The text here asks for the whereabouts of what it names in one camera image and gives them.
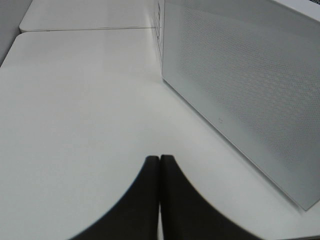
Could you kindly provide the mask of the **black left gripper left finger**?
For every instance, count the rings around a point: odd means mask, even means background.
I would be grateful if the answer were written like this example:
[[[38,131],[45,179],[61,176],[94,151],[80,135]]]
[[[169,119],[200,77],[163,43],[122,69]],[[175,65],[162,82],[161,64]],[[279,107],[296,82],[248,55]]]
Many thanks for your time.
[[[160,159],[146,157],[126,193],[100,219],[73,240],[156,240],[158,238]]]

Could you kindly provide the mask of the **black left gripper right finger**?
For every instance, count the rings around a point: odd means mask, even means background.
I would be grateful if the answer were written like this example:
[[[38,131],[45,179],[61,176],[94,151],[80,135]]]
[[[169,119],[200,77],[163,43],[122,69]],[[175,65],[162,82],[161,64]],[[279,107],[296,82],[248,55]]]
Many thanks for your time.
[[[251,240],[252,234],[212,207],[172,155],[160,158],[160,211],[166,240]]]

